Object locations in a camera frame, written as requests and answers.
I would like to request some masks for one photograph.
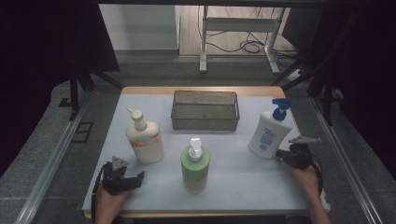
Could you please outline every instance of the pump bottle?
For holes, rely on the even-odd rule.
[[[134,154],[140,163],[161,161],[165,156],[160,127],[153,121],[145,121],[141,110],[132,110],[134,124],[130,125],[125,134]]]
[[[199,193],[205,189],[209,170],[209,151],[202,147],[200,138],[192,138],[190,146],[180,155],[181,173],[184,188],[190,193]]]
[[[272,103],[278,105],[278,108],[274,112],[261,113],[256,132],[248,144],[252,152],[266,159],[272,159],[276,155],[280,143],[293,128],[292,122],[286,117],[290,100],[274,99]]]

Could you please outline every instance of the green cylindrical container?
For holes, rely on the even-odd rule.
[[[184,188],[190,193],[203,191],[206,186],[210,156],[209,151],[201,147],[201,139],[192,138],[191,146],[183,149],[180,160]]]

